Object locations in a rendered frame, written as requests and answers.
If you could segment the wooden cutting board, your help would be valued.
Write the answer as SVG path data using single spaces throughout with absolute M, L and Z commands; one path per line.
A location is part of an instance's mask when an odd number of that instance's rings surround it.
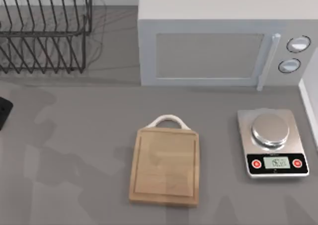
M 161 115 L 138 130 L 130 202 L 196 207 L 199 180 L 199 135 L 179 117 Z

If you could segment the large microwave knob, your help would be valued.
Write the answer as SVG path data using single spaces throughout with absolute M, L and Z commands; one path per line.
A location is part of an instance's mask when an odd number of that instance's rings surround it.
M 300 37 L 290 39 L 287 43 L 286 48 L 289 52 L 296 54 L 305 51 L 310 45 L 310 37 L 302 35 Z

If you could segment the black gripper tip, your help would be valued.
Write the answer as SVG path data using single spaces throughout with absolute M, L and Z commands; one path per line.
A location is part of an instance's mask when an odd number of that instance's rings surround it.
M 4 127 L 11 110 L 13 108 L 13 103 L 3 97 L 0 97 L 0 131 Z

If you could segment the small microwave knob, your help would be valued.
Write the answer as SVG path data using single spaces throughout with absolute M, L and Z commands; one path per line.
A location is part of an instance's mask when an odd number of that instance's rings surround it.
M 301 62 L 298 59 L 292 58 L 282 61 L 278 66 L 278 70 L 283 74 L 290 74 L 297 71 L 300 66 Z

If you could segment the silver kitchen scale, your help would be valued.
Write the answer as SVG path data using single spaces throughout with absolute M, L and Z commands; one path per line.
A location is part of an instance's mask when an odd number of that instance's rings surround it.
M 239 110 L 238 128 L 251 178 L 297 178 L 310 173 L 294 114 L 289 109 Z

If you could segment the pale microwave oven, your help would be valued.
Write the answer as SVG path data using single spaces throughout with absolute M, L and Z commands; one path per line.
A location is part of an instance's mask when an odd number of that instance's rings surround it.
M 139 0 L 141 84 L 256 88 L 276 33 L 264 87 L 296 86 L 318 49 L 318 0 Z M 302 35 L 311 45 L 289 52 L 288 41 Z M 299 69 L 281 73 L 292 58 Z

